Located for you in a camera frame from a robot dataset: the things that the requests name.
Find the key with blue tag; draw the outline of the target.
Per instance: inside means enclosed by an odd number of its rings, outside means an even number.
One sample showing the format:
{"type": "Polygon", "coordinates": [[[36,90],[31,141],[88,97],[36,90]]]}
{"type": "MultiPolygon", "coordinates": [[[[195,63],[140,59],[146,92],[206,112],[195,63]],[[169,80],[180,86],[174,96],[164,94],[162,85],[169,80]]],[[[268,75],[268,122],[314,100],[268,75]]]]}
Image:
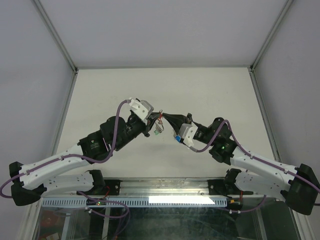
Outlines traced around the key with blue tag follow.
{"type": "Polygon", "coordinates": [[[179,143],[182,143],[182,142],[183,142],[182,137],[179,136],[179,135],[176,135],[174,138],[175,138],[175,140],[176,140],[177,142],[179,142],[179,143]]]}

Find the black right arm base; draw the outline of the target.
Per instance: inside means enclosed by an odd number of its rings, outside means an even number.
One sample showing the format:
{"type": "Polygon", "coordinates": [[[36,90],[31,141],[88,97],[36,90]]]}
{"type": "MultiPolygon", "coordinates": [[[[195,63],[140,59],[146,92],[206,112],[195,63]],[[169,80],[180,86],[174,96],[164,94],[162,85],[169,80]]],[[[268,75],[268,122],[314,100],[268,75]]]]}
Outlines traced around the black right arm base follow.
{"type": "Polygon", "coordinates": [[[227,170],[225,177],[207,180],[209,195],[221,195],[231,198],[231,195],[253,195],[252,191],[244,191],[236,186],[236,177],[241,173],[240,169],[227,170]]]}

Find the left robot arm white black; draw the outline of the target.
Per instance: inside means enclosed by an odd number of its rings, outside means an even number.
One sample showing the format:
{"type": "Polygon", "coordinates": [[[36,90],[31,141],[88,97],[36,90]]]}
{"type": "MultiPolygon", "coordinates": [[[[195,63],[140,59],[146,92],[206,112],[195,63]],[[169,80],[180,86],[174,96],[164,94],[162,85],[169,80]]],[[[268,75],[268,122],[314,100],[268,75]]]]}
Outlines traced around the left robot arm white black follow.
{"type": "Polygon", "coordinates": [[[18,161],[9,165],[12,181],[11,198],[16,206],[27,206],[45,195],[69,191],[100,194],[105,182],[100,170],[88,170],[79,175],[67,175],[68,171],[109,160],[140,134],[149,137],[161,112],[139,117],[133,111],[127,120],[115,115],[102,123],[99,130],[79,140],[71,148],[31,164],[18,161]]]}

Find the metal keyring with clips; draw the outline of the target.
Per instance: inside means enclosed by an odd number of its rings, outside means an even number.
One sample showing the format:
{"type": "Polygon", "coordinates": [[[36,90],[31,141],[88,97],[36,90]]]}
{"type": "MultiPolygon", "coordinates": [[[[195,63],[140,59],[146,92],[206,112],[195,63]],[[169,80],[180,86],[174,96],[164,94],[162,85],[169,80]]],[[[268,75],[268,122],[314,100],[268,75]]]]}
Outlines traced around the metal keyring with clips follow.
{"type": "Polygon", "coordinates": [[[154,124],[155,124],[155,129],[160,129],[161,133],[165,130],[162,118],[157,119],[154,124]]]}

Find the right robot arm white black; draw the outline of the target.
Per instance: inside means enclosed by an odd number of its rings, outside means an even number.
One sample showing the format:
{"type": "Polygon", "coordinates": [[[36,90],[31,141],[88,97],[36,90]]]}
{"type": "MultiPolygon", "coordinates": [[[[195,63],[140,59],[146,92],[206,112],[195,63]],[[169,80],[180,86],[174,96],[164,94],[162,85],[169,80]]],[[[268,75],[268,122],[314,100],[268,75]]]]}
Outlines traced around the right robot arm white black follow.
{"type": "Polygon", "coordinates": [[[195,153],[208,151],[219,163],[229,165],[223,180],[226,192],[254,192],[283,201],[292,210],[309,216],[317,206],[320,183],[313,169],[271,160],[245,149],[236,139],[228,120],[217,117],[209,126],[193,121],[192,115],[163,114],[175,139],[195,153]]]}

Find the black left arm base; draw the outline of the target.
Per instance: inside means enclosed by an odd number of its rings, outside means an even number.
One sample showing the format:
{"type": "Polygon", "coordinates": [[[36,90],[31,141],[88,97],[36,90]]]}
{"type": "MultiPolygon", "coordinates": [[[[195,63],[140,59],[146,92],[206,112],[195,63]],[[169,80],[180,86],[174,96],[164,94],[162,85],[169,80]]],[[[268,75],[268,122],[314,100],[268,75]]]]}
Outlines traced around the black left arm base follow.
{"type": "Polygon", "coordinates": [[[100,170],[86,171],[92,177],[91,188],[87,191],[80,190],[88,196],[118,196],[121,189],[120,179],[105,179],[100,170]]]}

